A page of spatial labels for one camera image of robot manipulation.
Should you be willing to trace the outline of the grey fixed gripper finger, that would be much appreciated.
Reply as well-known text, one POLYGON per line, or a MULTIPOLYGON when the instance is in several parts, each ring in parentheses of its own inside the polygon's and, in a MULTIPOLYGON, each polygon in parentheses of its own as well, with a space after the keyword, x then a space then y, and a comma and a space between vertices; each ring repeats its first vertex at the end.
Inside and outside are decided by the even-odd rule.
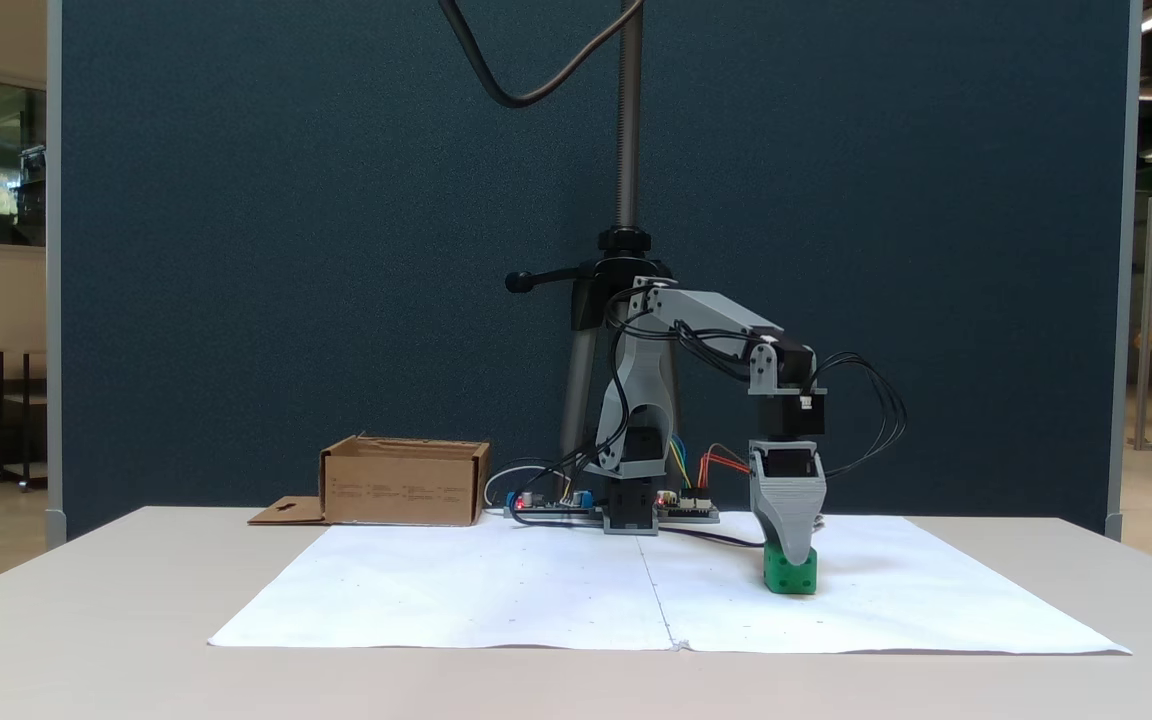
POLYGON ((756 520, 765 537, 764 548, 776 552, 787 564, 805 564, 812 553, 812 538, 820 510, 823 500, 756 501, 756 520))

